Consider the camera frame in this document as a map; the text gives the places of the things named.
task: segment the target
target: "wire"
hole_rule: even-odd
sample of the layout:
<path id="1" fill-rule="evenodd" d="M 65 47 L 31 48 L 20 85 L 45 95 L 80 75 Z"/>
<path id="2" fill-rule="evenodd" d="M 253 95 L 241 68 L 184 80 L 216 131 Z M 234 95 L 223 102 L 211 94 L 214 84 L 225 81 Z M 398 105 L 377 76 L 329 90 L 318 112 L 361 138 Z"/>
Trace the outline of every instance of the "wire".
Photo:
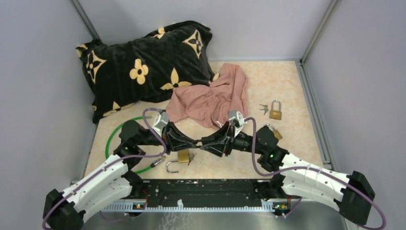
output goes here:
<path id="1" fill-rule="evenodd" d="M 145 117 L 145 113 L 147 111 L 156 111 L 158 113 L 160 113 L 162 111 L 162 109 L 157 109 L 157 108 L 147 108 L 142 112 L 142 118 L 145 122 L 145 124 L 147 125 L 148 129 L 152 132 L 152 134 L 157 138 L 157 140 L 160 141 L 162 147 L 164 148 L 163 151 L 160 154 L 156 154 L 156 155 L 129 155 L 129 156 L 125 156 L 122 158 L 119 158 L 109 164 L 107 164 L 104 169 L 109 168 L 110 166 L 116 164 L 117 162 L 129 159 L 129 158 L 155 158 L 155 157 L 160 157 L 162 156 L 166 151 L 166 144 L 164 142 L 164 140 L 158 135 L 158 133 L 149 125 L 149 123 L 147 122 L 147 118 Z M 92 176 L 90 176 L 88 179 L 86 179 L 83 183 L 81 183 L 78 187 L 76 187 L 71 193 L 67 194 L 64 198 L 62 198 L 60 201 L 58 201 L 49 211 L 48 213 L 45 215 L 44 220 L 42 221 L 42 228 L 44 230 L 51 230 L 51 228 L 48 228 L 46 226 L 46 221 L 49 219 L 49 217 L 51 216 L 51 214 L 63 203 L 65 202 L 67 199 L 69 199 L 69 197 L 71 197 L 73 194 L 75 194 L 76 192 L 78 192 L 83 186 L 85 186 L 89 181 L 93 180 L 97 175 L 99 175 L 101 172 L 104 172 L 103 169 L 100 169 L 99 171 L 97 171 L 95 174 L 93 174 Z"/>
<path id="2" fill-rule="evenodd" d="M 382 230 L 382 229 L 384 229 L 384 228 L 386 227 L 386 217 L 385 217 L 385 214 L 382 212 L 382 210 L 381 210 L 371 199 L 369 199 L 369 197 L 367 197 L 364 193 L 362 193 L 360 190 L 358 190 L 358 189 L 355 188 L 354 186 L 352 186 L 352 185 L 350 185 L 350 184 L 348 184 L 348 183 L 346 183 L 346 182 L 340 180 L 339 178 L 337 178 L 337 177 L 335 177 L 335 176 L 333 176 L 333 175 L 330 175 L 330 174 L 328 174 L 328 173 L 326 173 L 326 172 L 324 172 L 324 171 L 321 171 L 321 170 L 315 169 L 315 168 L 311 168 L 311 167 L 295 166 L 295 167 L 284 168 L 284 169 L 281 169 L 281 170 L 278 170 L 278 171 L 275 171 L 275 172 L 271 172 L 271 173 L 268 173 L 268 174 L 261 173 L 261 172 L 258 170 L 258 167 L 257 167 L 257 165 L 256 165 L 256 163 L 255 163 L 255 144 L 256 144 L 256 138 L 257 138 L 257 122 L 255 121 L 255 119 L 254 119 L 253 117 L 249 117 L 249 118 L 245 119 L 244 121 L 252 121 L 252 124 L 253 124 L 254 132 L 253 132 L 253 135 L 252 135 L 251 159 L 252 159 L 252 165 L 254 166 L 254 170 L 255 170 L 259 175 L 261 175 L 261 176 L 274 176 L 274 175 L 276 175 L 276 174 L 280 174 L 280 173 L 282 173 L 282 172 L 289 171 L 289 170 L 311 170 L 311 171 L 320 173 L 320 174 L 322 174 L 322 175 L 324 175 L 324 176 L 326 176 L 326 177 L 328 177 L 328 178 L 330 178 L 330 179 L 333 179 L 333 180 L 335 180 L 335 181 L 337 181 L 337 182 L 339 182 L 339 183 L 345 185 L 345 186 L 348 187 L 349 189 L 351 189 L 351 190 L 353 190 L 354 192 L 356 192 L 358 195 L 360 195 L 362 198 L 364 198 L 366 201 L 368 201 L 368 203 L 370 203 L 370 204 L 378 211 L 379 215 L 381 215 L 381 218 L 382 218 L 382 225 L 381 225 L 380 227 L 378 227 L 378 228 L 371 228 L 371 227 L 367 227 L 367 226 L 364 226 L 364 225 L 358 225 L 359 227 L 364 228 L 364 229 L 367 229 L 367 230 Z M 299 202 L 296 203 L 295 207 L 293 207 L 292 210 L 291 210 L 288 214 L 292 213 L 292 211 L 296 208 L 296 206 L 297 206 L 298 203 L 299 203 Z"/>
<path id="3" fill-rule="evenodd" d="M 138 116 L 138 117 L 134 117 L 134 118 L 132 118 L 132 119 L 130 119 L 130 120 L 128 120 L 128 121 L 131 121 L 131 120 L 132 120 L 132 121 L 136 121 L 136 120 L 141 120 L 141 119 L 142 119 L 142 116 Z M 123 122 L 123 123 L 121 123 L 119 126 L 117 126 L 117 128 L 115 128 L 115 130 L 111 133 L 109 139 L 107 140 L 107 143 L 106 143 L 106 150 L 105 150 L 106 159 L 109 158 L 110 143 L 111 143 L 111 141 L 112 141 L 114 135 L 120 130 L 120 128 L 123 127 L 124 123 L 125 123 L 125 122 Z M 148 171 L 148 170 L 150 170 L 150 169 L 151 169 L 151 167 L 148 166 L 148 167 L 146 167 L 146 168 L 144 168 L 144 169 L 141 169 L 141 170 L 139 170 L 139 171 L 136 171 L 136 173 L 137 173 L 137 174 L 140 174 L 140 173 L 143 173 L 143 172 Z"/>

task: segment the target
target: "open padlock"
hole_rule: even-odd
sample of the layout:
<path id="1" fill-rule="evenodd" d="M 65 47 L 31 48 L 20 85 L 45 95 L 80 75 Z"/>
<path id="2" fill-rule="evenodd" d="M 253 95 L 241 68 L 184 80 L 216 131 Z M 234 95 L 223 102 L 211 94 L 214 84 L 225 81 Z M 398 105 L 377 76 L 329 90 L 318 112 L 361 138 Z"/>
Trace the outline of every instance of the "open padlock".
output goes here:
<path id="1" fill-rule="evenodd" d="M 275 129 L 275 127 L 274 127 L 273 125 L 271 125 L 271 124 L 266 124 L 266 126 L 270 127 L 272 133 L 275 135 L 275 137 L 276 137 L 278 140 L 280 140 L 280 139 L 283 138 L 282 135 L 281 135 L 281 133 L 280 133 L 277 129 Z"/>
<path id="2" fill-rule="evenodd" d="M 181 151 L 178 151 L 178 160 L 177 161 L 169 161 L 166 165 L 165 165 L 165 170 L 169 173 L 179 173 L 179 171 L 170 171 L 168 169 L 168 165 L 171 163 L 187 163 L 188 165 L 190 164 L 190 162 L 193 160 L 195 154 L 190 153 L 188 149 L 184 149 Z"/>

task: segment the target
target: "metal frame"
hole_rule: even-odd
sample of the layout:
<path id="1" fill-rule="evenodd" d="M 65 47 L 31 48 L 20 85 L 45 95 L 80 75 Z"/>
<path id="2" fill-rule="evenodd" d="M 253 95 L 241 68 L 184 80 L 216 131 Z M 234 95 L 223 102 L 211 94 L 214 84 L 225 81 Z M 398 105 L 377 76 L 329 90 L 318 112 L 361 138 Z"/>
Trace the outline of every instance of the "metal frame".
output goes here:
<path id="1" fill-rule="evenodd" d="M 89 17 L 87 16 L 86 12 L 84 11 L 82 5 L 80 4 L 79 0 L 69 0 L 73 7 L 75 8 L 76 12 L 78 13 L 79 17 L 85 24 L 86 28 L 88 29 L 90 35 L 93 37 L 93 39 L 100 39 L 99 35 L 96 32 L 96 29 L 94 29 L 94 26 L 92 25 Z"/>
<path id="2" fill-rule="evenodd" d="M 332 0 L 330 2 L 330 5 L 327 8 L 326 13 L 323 16 L 323 19 L 321 20 L 318 28 L 316 29 L 315 35 L 313 35 L 312 40 L 310 41 L 309 46 L 307 47 L 306 51 L 303 54 L 303 57 L 301 59 L 301 63 L 304 64 L 306 63 L 307 59 L 309 58 L 309 56 L 311 55 L 313 49 L 315 48 L 317 42 L 320 39 L 321 34 L 324 32 L 332 13 L 334 12 L 334 10 L 337 8 L 338 4 L 341 2 L 341 0 Z"/>
<path id="3" fill-rule="evenodd" d="M 315 135 L 317 139 L 317 143 L 319 145 L 323 165 L 325 168 L 330 168 L 337 171 L 337 167 L 335 165 L 335 161 L 333 158 L 333 154 L 331 152 L 331 147 L 328 142 L 328 138 L 326 135 L 326 131 L 324 128 L 323 120 L 320 116 L 320 111 L 317 106 L 316 97 L 314 95 L 314 91 L 312 89 L 312 84 L 310 78 L 306 71 L 306 61 L 312 54 L 317 42 L 319 41 L 322 33 L 324 32 L 325 28 L 327 27 L 328 22 L 330 21 L 332 13 L 337 8 L 338 4 L 341 0 L 332 0 L 330 5 L 327 8 L 326 13 L 323 16 L 323 19 L 320 22 L 320 25 L 316 29 L 316 32 L 310 41 L 309 46 L 307 47 L 306 51 L 303 54 L 303 57 L 296 61 L 297 72 L 299 73 L 299 78 L 302 83 L 302 88 L 304 90 L 304 95 L 306 98 L 307 107 L 309 109 L 310 117 L 312 120 L 313 128 L 315 130 Z"/>
<path id="4" fill-rule="evenodd" d="M 90 19 L 88 18 L 83 7 L 79 3 L 79 0 L 70 0 L 70 2 L 72 3 L 73 7 L 77 11 L 79 17 L 85 24 L 86 28 L 88 29 L 88 31 L 91 34 L 91 36 L 93 37 L 93 39 L 100 39 L 99 35 L 97 34 L 94 26 L 92 25 L 92 23 L 90 21 Z M 312 51 L 314 50 L 315 46 L 317 45 L 322 33 L 324 32 L 324 30 L 331 18 L 332 13 L 335 11 L 335 9 L 337 8 L 337 6 L 340 2 L 341 2 L 341 0 L 331 0 L 330 5 L 329 5 L 326 13 L 323 16 L 323 19 L 321 20 L 311 42 L 309 43 L 306 51 L 303 54 L 303 57 L 301 59 L 294 59 L 294 58 L 284 59 L 285 61 L 294 60 L 296 63 L 297 71 L 298 71 L 299 78 L 300 78 L 300 81 L 302 84 L 302 88 L 304 90 L 306 103 L 309 108 L 310 117 L 312 120 L 313 128 L 315 130 L 315 135 L 316 135 L 317 143 L 318 143 L 318 146 L 320 149 L 324 167 L 328 168 L 328 169 L 333 169 L 335 171 L 337 171 L 337 167 L 335 165 L 335 161 L 332 156 L 332 152 L 331 152 L 331 148 L 330 148 L 328 138 L 326 135 L 326 131 L 324 128 L 323 120 L 322 120 L 322 117 L 320 116 L 320 111 L 319 111 L 319 108 L 317 105 L 316 97 L 314 95 L 311 80 L 306 71 L 305 64 L 306 64 L 307 60 L 309 59 L 310 55 L 312 54 Z M 90 149 L 91 149 L 93 140 L 94 140 L 94 137 L 92 139 L 92 142 L 90 143 Z M 85 166 L 83 167 L 82 175 L 85 172 L 86 165 L 87 165 L 87 162 L 86 162 Z M 344 218 L 343 218 L 343 220 L 344 220 L 348 230 L 357 230 L 358 229 L 358 227 L 355 224 L 353 224 L 352 222 L 350 222 Z"/>

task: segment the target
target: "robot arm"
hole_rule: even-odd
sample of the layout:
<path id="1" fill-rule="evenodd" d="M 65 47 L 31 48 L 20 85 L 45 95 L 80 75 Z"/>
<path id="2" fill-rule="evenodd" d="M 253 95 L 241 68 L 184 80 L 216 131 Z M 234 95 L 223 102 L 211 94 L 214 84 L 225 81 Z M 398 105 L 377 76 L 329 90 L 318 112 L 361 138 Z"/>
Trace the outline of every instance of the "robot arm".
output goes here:
<path id="1" fill-rule="evenodd" d="M 255 154 L 260 154 L 258 163 L 262 168 L 269 172 L 281 171 L 276 185 L 283 196 L 312 199 L 332 207 L 356 224 L 366 223 L 371 204 L 348 186 L 334 180 L 338 178 L 350 184 L 373 200 L 375 194 L 364 175 L 356 171 L 352 175 L 334 172 L 305 162 L 277 146 L 279 140 L 267 126 L 259 129 L 254 138 L 241 131 L 246 121 L 240 112 L 232 111 L 229 116 L 229 122 L 221 129 L 200 140 L 193 140 L 180 132 L 165 112 L 157 116 L 152 130 L 164 141 L 167 154 L 200 148 L 222 157 L 230 155 L 233 149 L 249 152 L 254 146 Z M 128 196 L 139 198 L 142 194 L 142 179 L 130 171 L 141 158 L 129 157 L 146 154 L 139 145 L 159 146 L 161 142 L 151 130 L 143 128 L 136 121 L 127 121 L 119 137 L 122 143 L 95 171 L 62 192 L 54 189 L 47 195 L 44 218 L 58 202 L 64 200 L 46 220 L 51 228 L 80 229 L 92 215 L 115 200 Z M 288 170 L 291 167 L 301 168 Z"/>

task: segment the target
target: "padlock shackle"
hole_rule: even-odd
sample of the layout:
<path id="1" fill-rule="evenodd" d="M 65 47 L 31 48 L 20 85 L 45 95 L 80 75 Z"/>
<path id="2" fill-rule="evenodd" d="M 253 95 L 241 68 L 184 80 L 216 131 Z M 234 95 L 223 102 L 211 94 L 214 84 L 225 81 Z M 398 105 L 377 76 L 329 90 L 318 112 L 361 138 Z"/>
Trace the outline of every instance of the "padlock shackle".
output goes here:
<path id="1" fill-rule="evenodd" d="M 279 103 L 279 112 L 281 112 L 281 111 L 282 111 L 282 103 L 281 103 L 281 101 L 279 101 L 279 100 L 273 100 L 273 101 L 272 101 L 272 103 L 271 103 L 271 110 L 273 110 L 273 104 L 274 104 L 275 102 Z"/>

